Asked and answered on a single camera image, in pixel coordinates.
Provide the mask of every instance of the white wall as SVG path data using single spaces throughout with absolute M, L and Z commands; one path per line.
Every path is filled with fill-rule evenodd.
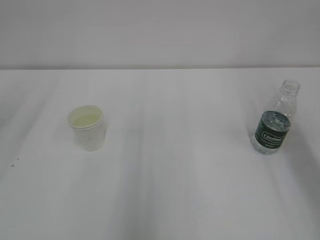
M 320 66 L 319 0 L 1 0 L 0 68 Z

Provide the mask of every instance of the white tablecloth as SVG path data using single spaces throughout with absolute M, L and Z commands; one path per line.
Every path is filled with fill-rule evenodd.
M 284 79 L 295 125 L 250 145 Z M 320 68 L 0 71 L 1 240 L 319 240 Z M 102 108 L 106 142 L 67 114 Z

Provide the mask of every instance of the brand logo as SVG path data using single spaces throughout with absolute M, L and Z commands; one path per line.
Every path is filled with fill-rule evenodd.
M 278 143 L 281 143 L 282 142 L 282 140 L 284 139 L 284 137 L 283 136 L 281 136 L 281 137 L 277 137 L 277 136 L 274 136 L 274 135 L 272 135 L 272 134 L 270 134 L 270 133 L 268 133 L 268 132 L 262 132 L 262 138 L 264 138 L 265 140 L 268 140 L 269 142 L 271 142 L 271 143 L 274 143 L 274 144 L 278 144 Z

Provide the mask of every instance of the cup rim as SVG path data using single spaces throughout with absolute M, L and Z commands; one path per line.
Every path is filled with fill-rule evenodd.
M 96 121 L 95 123 L 93 124 L 90 124 L 90 125 L 87 125 L 87 126 L 74 126 L 71 122 L 70 122 L 70 116 L 72 113 L 74 113 L 75 111 L 81 109 L 81 108 L 88 108 L 88 107 L 92 107 L 92 108 L 96 108 L 98 109 L 100 112 L 101 112 L 101 117 L 99 118 L 98 121 Z M 96 126 L 98 123 L 101 122 L 101 120 L 104 118 L 104 112 L 101 110 L 100 107 L 96 106 L 96 105 L 83 105 L 83 106 L 78 106 L 76 107 L 75 109 L 73 109 L 69 114 L 68 114 L 68 117 L 67 117 L 67 121 L 68 121 L 68 125 L 73 128 L 73 129 L 78 129 L 78 130 L 84 130 L 84 129 L 91 129 L 93 128 L 94 126 Z

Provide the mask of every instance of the yellowish liquid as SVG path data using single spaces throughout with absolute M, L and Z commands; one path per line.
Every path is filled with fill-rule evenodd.
M 86 127 L 95 124 L 99 121 L 100 116 L 95 114 L 88 114 L 77 118 L 72 125 L 75 127 Z

